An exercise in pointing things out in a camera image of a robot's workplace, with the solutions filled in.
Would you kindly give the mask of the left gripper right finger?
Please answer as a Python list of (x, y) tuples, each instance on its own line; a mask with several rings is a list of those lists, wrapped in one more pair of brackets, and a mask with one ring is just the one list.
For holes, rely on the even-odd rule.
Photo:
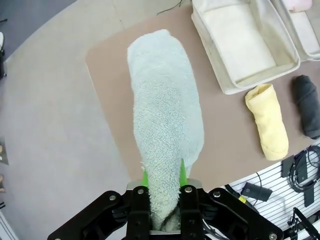
[(229, 240), (282, 240), (283, 231), (224, 188), (210, 192), (188, 183), (180, 165), (180, 231), (183, 240), (205, 239), (206, 225)]

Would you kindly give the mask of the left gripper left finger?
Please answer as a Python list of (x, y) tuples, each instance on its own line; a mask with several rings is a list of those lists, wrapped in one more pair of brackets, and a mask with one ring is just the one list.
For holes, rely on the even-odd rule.
[(49, 240), (105, 240), (127, 224), (128, 240), (148, 240), (151, 212), (148, 175), (130, 182), (124, 194), (109, 190), (51, 233)]

